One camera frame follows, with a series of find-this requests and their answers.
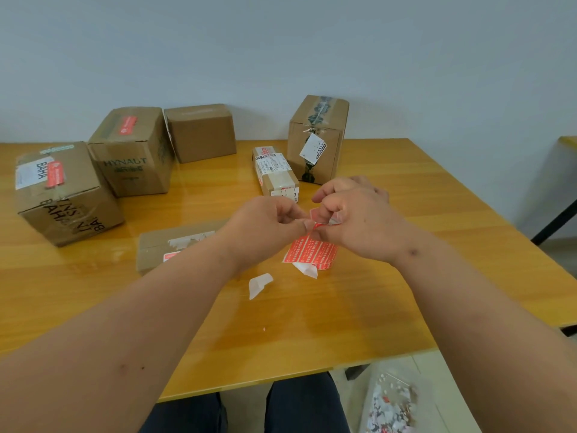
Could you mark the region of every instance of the person's left hand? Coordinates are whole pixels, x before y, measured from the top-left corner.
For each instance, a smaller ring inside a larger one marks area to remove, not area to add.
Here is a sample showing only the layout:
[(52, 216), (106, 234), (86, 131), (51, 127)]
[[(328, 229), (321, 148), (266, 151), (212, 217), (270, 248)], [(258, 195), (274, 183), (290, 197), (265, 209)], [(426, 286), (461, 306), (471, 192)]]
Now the person's left hand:
[(238, 271), (272, 257), (312, 231), (314, 221), (284, 196), (258, 196), (241, 206), (216, 235), (225, 243)]

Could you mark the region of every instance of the small cardboard box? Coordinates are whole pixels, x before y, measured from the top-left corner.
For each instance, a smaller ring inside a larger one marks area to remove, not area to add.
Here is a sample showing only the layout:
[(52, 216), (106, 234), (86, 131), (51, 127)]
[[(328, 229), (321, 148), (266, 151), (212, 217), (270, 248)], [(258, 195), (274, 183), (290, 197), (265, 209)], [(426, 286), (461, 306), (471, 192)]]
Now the small cardboard box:
[(113, 109), (88, 148), (118, 197), (169, 190), (174, 159), (161, 108)]
[(227, 220), (215, 220), (141, 234), (136, 256), (136, 271), (140, 275), (147, 274), (181, 250), (210, 237), (226, 222)]
[(300, 181), (322, 185), (335, 177), (348, 115), (346, 100), (307, 96), (301, 103), (290, 121), (287, 150)]
[(52, 147), (18, 158), (16, 207), (20, 216), (56, 246), (124, 222), (86, 143)]
[(265, 196), (286, 196), (298, 202), (298, 179), (282, 153), (274, 147), (255, 147), (252, 162)]
[(164, 115), (181, 163), (237, 152), (233, 116), (222, 103), (165, 109)]

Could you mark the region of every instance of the dark pants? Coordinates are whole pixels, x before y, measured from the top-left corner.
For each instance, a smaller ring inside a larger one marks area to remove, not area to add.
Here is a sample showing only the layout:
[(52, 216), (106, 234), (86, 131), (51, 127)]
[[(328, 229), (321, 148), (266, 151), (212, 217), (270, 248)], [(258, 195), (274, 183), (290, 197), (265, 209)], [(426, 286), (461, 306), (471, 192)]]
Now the dark pants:
[[(218, 393), (154, 406), (141, 433), (224, 433), (226, 409)], [(328, 372), (275, 382), (267, 396), (265, 433), (350, 433)]]

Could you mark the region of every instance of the person's right arm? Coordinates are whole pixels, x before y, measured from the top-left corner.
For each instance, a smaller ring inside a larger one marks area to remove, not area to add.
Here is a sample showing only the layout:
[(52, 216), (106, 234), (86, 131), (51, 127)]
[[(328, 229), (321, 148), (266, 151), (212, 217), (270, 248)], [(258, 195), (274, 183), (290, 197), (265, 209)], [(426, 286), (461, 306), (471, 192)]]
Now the person's right arm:
[(433, 234), (402, 218), (366, 178), (313, 197), (314, 238), (396, 267), (484, 432), (577, 431), (577, 345), (525, 311)]

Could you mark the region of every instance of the cardboard box with hynaut text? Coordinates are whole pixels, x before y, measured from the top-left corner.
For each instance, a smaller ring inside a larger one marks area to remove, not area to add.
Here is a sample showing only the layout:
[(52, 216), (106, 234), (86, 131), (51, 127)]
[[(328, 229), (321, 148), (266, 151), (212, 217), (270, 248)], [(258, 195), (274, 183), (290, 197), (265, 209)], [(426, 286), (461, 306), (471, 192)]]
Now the cardboard box with hynaut text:
[(282, 153), (274, 147), (255, 147), (252, 162), (265, 196), (286, 196), (298, 202), (298, 179)]
[(233, 115), (222, 103), (165, 109), (164, 115), (181, 163), (237, 152)]
[(291, 118), (287, 160), (299, 181), (327, 183), (336, 175), (349, 102), (307, 96)]
[(147, 274), (183, 249), (210, 237), (226, 222), (227, 220), (215, 220), (141, 234), (136, 256), (137, 272), (140, 275)]
[(88, 147), (117, 196), (169, 190), (174, 159), (161, 108), (113, 109)]
[(16, 207), (20, 216), (56, 246), (124, 222), (86, 143), (47, 148), (18, 158)]

